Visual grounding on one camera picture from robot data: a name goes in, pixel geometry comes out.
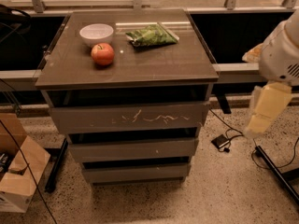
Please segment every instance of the cardboard box flap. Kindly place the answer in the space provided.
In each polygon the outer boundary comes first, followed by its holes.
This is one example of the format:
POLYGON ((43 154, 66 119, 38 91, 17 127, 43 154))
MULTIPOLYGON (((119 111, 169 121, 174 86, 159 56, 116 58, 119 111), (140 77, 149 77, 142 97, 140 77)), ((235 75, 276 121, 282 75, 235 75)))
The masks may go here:
POLYGON ((27 136, 26 131, 15 114, 0 113, 0 120, 3 123, 1 124, 0 122, 0 153, 6 152, 10 156, 15 156, 18 152, 18 147, 3 125, 10 131, 19 146, 22 145, 27 136))
MULTIPOLYGON (((21 150, 38 183, 49 161, 50 154, 29 136, 24 140, 21 150)), ((22 170, 26 166, 22 154, 18 152, 8 170, 22 170)), ((27 168, 23 175, 5 173, 0 182, 0 191, 31 196, 36 191, 36 183, 31 176, 30 170, 27 168)))

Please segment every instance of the crumpled snack bag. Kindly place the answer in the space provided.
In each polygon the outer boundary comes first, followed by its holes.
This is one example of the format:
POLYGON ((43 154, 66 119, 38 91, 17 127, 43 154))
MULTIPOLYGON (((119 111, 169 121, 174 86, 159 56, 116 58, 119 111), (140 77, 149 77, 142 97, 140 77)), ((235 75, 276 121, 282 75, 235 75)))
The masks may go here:
POLYGON ((179 41, 177 35, 160 23, 127 32, 126 35, 134 47, 161 46, 175 44, 179 41))
POLYGON ((263 43, 255 46, 253 49, 250 49, 242 57, 242 61, 246 63, 258 63, 260 61, 260 55, 262 51, 263 43))

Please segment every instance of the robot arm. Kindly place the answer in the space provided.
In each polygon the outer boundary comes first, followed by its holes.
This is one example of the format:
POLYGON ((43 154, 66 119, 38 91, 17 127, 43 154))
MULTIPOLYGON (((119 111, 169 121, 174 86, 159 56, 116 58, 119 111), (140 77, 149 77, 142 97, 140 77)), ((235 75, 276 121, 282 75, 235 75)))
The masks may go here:
POLYGON ((267 130, 291 101, 292 86, 299 85, 299 10, 263 42, 259 70, 269 82, 252 93, 244 130, 244 135, 251 138, 267 130))

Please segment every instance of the power adapter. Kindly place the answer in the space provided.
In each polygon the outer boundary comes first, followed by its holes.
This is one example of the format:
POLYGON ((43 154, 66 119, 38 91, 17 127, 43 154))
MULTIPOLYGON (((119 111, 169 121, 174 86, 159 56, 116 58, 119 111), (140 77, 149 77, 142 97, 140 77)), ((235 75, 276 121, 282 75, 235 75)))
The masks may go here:
POLYGON ((211 142, 217 149, 221 149, 222 147, 230 143, 229 139, 223 134, 218 136, 217 138, 214 138, 211 142))

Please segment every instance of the green chip bag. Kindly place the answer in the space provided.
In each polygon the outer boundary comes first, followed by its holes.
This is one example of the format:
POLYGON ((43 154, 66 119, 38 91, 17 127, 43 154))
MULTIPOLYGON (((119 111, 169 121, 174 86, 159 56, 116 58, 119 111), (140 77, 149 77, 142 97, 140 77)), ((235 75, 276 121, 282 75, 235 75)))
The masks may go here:
POLYGON ((179 38, 162 24, 151 24, 144 29, 126 33, 128 39, 135 47, 161 46, 175 44, 179 38))

